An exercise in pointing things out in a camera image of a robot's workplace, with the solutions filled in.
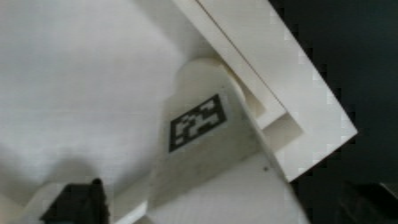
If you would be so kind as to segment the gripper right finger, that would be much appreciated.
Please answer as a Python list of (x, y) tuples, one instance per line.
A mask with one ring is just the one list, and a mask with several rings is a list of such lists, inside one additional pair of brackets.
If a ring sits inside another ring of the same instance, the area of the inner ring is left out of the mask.
[(336, 224), (398, 224), (398, 183), (345, 183)]

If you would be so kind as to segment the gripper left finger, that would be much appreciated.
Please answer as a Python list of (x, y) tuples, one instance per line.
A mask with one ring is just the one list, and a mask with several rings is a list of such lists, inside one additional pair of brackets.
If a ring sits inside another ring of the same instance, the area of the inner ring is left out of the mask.
[(67, 184), (39, 220), (44, 224), (110, 224), (103, 181)]

